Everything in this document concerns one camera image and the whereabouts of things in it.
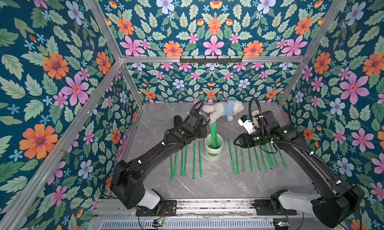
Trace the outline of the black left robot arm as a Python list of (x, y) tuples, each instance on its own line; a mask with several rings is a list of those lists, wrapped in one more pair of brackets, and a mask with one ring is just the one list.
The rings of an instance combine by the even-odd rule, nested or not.
[(112, 175), (110, 190), (127, 208), (136, 206), (158, 209), (162, 206), (162, 197), (154, 190), (147, 190), (144, 181), (163, 161), (180, 151), (197, 138), (207, 135), (210, 119), (202, 111), (193, 110), (184, 121), (167, 129), (163, 139), (143, 155), (125, 162), (119, 161)]

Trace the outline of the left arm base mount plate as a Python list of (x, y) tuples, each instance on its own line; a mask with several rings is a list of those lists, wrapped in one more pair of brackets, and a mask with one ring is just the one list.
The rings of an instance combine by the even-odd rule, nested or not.
[(138, 207), (137, 217), (174, 217), (177, 212), (176, 200), (163, 200), (160, 205), (150, 210), (146, 207)]

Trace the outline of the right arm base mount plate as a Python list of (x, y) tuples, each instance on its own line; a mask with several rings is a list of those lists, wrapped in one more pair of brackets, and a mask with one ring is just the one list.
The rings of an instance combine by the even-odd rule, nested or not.
[(270, 199), (254, 200), (252, 206), (255, 208), (258, 216), (297, 216), (295, 210), (286, 210), (283, 207), (276, 207)]

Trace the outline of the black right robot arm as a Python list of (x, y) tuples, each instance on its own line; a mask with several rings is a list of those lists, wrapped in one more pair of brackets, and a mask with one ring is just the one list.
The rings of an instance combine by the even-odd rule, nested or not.
[(351, 186), (326, 166), (309, 147), (298, 130), (290, 124), (280, 126), (271, 111), (253, 117), (243, 115), (238, 123), (246, 129), (234, 141), (242, 148), (271, 145), (275, 152), (288, 154), (307, 174), (318, 194), (299, 194), (282, 189), (271, 195), (275, 213), (294, 210), (310, 215), (329, 228), (341, 224), (356, 212), (365, 195), (359, 186)]

